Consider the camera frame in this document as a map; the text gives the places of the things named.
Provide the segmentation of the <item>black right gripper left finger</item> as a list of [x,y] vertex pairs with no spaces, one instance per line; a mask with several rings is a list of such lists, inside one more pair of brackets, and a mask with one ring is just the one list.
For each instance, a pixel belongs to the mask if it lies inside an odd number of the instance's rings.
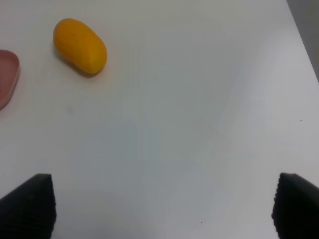
[[36,174],[0,200],[2,239],[49,239],[57,218],[52,176]]

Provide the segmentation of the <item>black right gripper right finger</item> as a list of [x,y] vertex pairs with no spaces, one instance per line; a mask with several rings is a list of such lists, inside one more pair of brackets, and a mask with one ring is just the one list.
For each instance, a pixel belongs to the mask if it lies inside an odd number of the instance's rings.
[[297,174],[281,173],[271,217],[280,239],[317,239],[319,188]]

